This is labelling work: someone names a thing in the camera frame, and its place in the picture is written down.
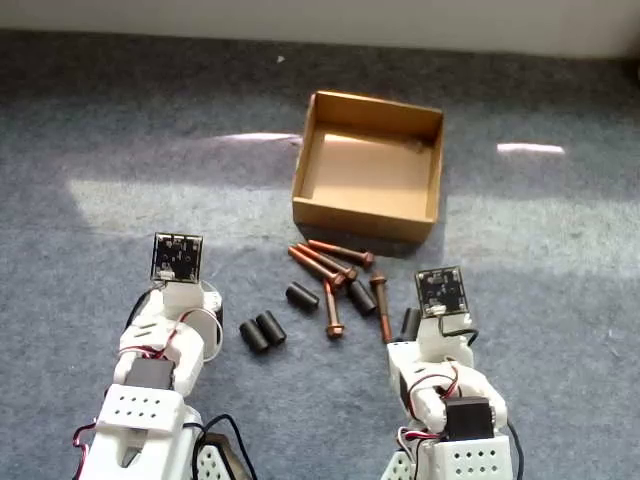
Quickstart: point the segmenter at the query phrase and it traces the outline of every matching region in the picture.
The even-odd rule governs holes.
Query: perforated plastic plate
[[[407,454],[394,453],[380,480],[411,480],[411,463]]]
[[[509,437],[434,445],[439,480],[512,480]]]
[[[184,400],[178,392],[114,384],[102,404],[98,426],[171,433],[182,426],[179,420],[183,409]]]
[[[231,480],[218,449],[213,445],[205,445],[198,455],[198,480]]]

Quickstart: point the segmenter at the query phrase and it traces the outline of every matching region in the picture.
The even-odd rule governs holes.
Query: black wire
[[[520,445],[520,437],[518,437],[516,427],[513,426],[511,420],[507,420],[507,427],[509,427],[509,430],[511,431],[513,443],[516,444],[516,450],[518,451],[518,474],[516,476],[516,480],[522,480],[522,475],[524,474],[524,451],[522,450],[522,445]]]
[[[149,295],[151,295],[151,292],[153,292],[154,290],[160,290],[160,289],[162,289],[162,288],[164,288],[166,286],[167,286],[166,282],[165,283],[156,284],[153,287],[151,287],[149,290],[144,292],[142,295],[140,295],[140,298],[138,298],[138,301],[136,302],[136,304],[131,309],[131,313],[129,313],[129,318],[127,318],[127,323],[124,324],[124,329],[125,330],[127,328],[129,328],[129,326],[131,325],[131,322],[133,322],[133,319],[136,318],[136,315],[138,314],[138,310],[140,310],[140,308],[142,307],[142,304],[145,302],[145,300],[147,300],[147,298],[149,298]]]
[[[242,441],[242,435],[240,434],[240,429],[238,428],[238,424],[233,419],[231,415],[228,413],[223,413],[218,415],[213,420],[207,422],[204,426],[199,423],[185,423],[183,427],[195,427],[199,428],[202,431],[202,436],[196,440],[193,445],[193,452],[191,454],[191,476],[195,479],[198,478],[198,454],[200,449],[202,448],[202,444],[205,440],[205,435],[209,430],[211,430],[217,423],[222,420],[227,420],[231,424],[231,428],[233,428],[233,432],[236,434],[236,439],[238,441],[238,445],[240,446],[240,451],[242,452],[242,456],[244,457],[244,461],[249,467],[249,473],[251,473],[252,480],[258,480],[258,476],[256,475],[256,470],[253,468],[253,464],[251,463],[251,459],[249,458],[249,454],[247,453],[247,449],[244,446],[244,442]]]
[[[420,462],[420,445],[422,445],[422,442],[426,442],[427,440],[428,438],[422,438],[418,440],[418,444],[416,445],[416,471],[413,476],[413,480],[418,480],[418,465]]]
[[[469,346],[471,346],[473,342],[476,341],[476,338],[478,338],[478,334],[480,333],[475,328],[463,328],[461,330],[452,330],[450,332],[445,332],[444,320],[442,315],[438,317],[438,330],[440,330],[440,335],[442,335],[443,337],[457,337],[459,335],[468,335],[470,333],[471,337],[469,337],[469,340],[467,341],[467,345]]]

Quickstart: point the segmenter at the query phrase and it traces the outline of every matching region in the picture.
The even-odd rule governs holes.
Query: open cardboard box
[[[293,182],[294,221],[424,241],[438,219],[442,119],[439,110],[316,92]]]

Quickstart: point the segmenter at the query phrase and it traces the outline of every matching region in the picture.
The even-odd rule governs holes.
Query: screw
[[[369,268],[375,260],[375,257],[371,252],[357,252],[355,250],[339,247],[337,245],[331,245],[330,243],[319,242],[317,240],[309,240],[309,246],[322,252],[336,253],[338,255],[349,257],[362,264],[364,268]]]
[[[391,326],[389,325],[389,307],[387,305],[387,292],[385,291],[384,284],[387,283],[387,279],[380,272],[375,272],[369,284],[371,289],[376,295],[378,302],[378,314],[380,315],[380,333],[382,334],[382,341],[384,343],[391,342]]]
[[[327,336],[329,338],[340,338],[344,332],[344,325],[340,323],[338,318],[338,310],[336,309],[336,299],[331,290],[331,284],[328,280],[324,281],[324,296],[327,299],[327,313],[329,324],[327,325]]]
[[[315,260],[307,257],[302,252],[299,252],[298,250],[296,250],[295,247],[289,247],[288,251],[289,251],[289,255],[295,258],[300,265],[303,265],[313,270],[314,272],[322,275],[329,282],[329,285],[331,286],[332,289],[339,290],[342,287],[342,285],[344,285],[346,278],[341,273],[335,273],[335,272],[332,272],[331,270],[328,270],[327,268],[323,267]]]
[[[304,243],[299,243],[297,246],[298,250],[304,253],[307,257],[311,257],[314,260],[324,263],[327,267],[332,268],[338,273],[343,274],[347,277],[347,280],[353,282],[358,277],[358,271],[353,267],[345,267],[344,265],[336,262],[332,258],[327,257],[326,255],[322,255],[314,250],[311,250]]]

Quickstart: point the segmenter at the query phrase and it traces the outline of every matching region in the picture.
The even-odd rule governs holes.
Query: circuit board
[[[435,268],[416,273],[416,287],[422,314],[436,316],[433,307],[444,306],[444,315],[468,313],[460,267]]]
[[[198,283],[201,256],[201,236],[156,233],[151,280]]]

